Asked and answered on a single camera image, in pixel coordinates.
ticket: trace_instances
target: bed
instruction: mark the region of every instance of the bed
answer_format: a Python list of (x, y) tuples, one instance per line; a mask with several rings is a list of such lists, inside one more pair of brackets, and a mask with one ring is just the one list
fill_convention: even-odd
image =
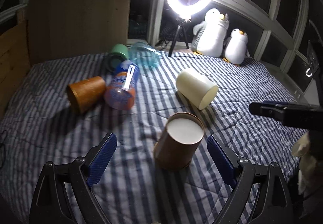
[[(290, 151), (304, 130), (248, 111), (252, 101), (294, 101), (261, 63), (247, 58), (237, 67), (218, 58), (183, 52), (168, 58), (162, 52), (158, 68), (141, 67), (130, 111), (114, 110), (102, 100), (76, 116), (69, 108), (66, 86), (97, 75), (108, 83), (111, 75), (104, 70), (103, 58), (104, 54), (83, 55), (36, 64), (10, 100), (0, 123), (0, 133), (7, 131), (0, 193), (24, 223), (44, 163), (69, 163), (84, 156), (108, 132), (117, 135), (117, 149), (93, 192), (112, 223), (212, 223), (231, 188), (207, 151), (210, 134), (255, 164), (277, 161), (286, 180), (294, 174), (298, 158)], [(176, 93), (176, 77), (189, 67), (219, 86), (217, 97), (202, 111)], [(153, 148), (167, 118), (181, 111), (200, 118), (206, 135), (189, 167), (167, 172), (155, 167)], [(256, 189), (254, 185), (240, 223), (248, 219)], [(67, 190), (82, 223), (70, 186)]]

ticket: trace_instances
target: orange and blue bottle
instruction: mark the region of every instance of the orange and blue bottle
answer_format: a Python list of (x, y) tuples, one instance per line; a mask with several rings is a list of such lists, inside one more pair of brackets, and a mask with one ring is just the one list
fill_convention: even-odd
[(117, 110), (129, 110), (135, 103), (139, 68), (130, 60), (117, 66), (111, 83), (104, 93), (105, 102)]

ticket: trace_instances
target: penguin plush toy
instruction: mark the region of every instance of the penguin plush toy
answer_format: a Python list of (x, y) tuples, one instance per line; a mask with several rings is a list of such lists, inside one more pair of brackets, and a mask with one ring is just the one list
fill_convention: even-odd
[(223, 42), (229, 27), (229, 16), (220, 14), (217, 9), (209, 10), (205, 21), (194, 26), (192, 51), (211, 57), (220, 57)]
[(248, 35), (244, 31), (234, 29), (230, 37), (225, 41), (224, 60), (226, 62), (240, 65), (245, 56), (250, 56), (248, 49)]

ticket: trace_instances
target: green cup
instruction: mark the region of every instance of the green cup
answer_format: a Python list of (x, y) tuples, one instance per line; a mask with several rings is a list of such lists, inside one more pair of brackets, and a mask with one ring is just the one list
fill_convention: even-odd
[(127, 46), (116, 44), (106, 56), (104, 65), (108, 71), (113, 73), (117, 66), (125, 60), (129, 60), (129, 51)]

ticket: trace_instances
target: wooden panel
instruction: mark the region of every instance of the wooden panel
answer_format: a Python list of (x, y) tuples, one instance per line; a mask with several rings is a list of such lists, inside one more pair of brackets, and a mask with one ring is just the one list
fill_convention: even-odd
[(0, 36), (0, 118), (29, 70), (26, 23), (23, 22)]
[(30, 0), (31, 63), (107, 52), (126, 44), (130, 0)]

